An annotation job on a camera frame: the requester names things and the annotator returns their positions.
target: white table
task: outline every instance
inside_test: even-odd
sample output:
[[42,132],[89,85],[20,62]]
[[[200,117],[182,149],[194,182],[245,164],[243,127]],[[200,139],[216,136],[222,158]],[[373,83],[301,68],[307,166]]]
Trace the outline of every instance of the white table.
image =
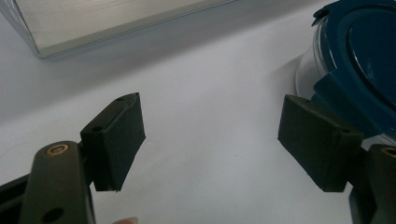
[[122,192],[93,193],[97,223],[351,223],[350,187],[321,192],[276,140],[328,3],[236,1],[49,60],[0,16],[0,184],[139,91],[147,139]]

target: container with blue lid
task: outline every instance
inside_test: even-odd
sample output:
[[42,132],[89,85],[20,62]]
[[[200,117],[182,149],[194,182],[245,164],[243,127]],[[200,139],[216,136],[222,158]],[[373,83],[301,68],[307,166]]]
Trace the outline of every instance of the container with blue lid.
[[314,16],[314,43],[296,72],[298,94],[396,146],[396,2],[340,0]]

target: brass screw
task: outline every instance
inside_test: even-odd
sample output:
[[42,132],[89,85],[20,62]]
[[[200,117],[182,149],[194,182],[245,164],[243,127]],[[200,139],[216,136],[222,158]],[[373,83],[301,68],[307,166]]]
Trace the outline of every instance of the brass screw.
[[66,144],[56,145],[47,149],[46,154],[49,156],[58,156],[64,153],[68,148],[69,145]]
[[383,147],[381,149],[381,151],[383,153],[385,153],[386,155],[393,157],[394,159],[396,159],[396,148],[393,147]]

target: blue lid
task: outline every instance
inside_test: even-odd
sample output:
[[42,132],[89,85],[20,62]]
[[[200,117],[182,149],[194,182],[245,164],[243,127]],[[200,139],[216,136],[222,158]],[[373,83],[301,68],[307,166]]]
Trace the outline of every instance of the blue lid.
[[364,131],[396,129],[396,2],[341,0],[315,14],[333,68],[315,86],[312,100]]

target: round container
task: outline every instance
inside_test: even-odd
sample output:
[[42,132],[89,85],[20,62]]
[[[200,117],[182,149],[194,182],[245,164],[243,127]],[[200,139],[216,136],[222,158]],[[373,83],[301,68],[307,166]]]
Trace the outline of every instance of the round container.
[[341,0],[314,16],[297,94],[362,130],[367,143],[396,146],[396,2]]

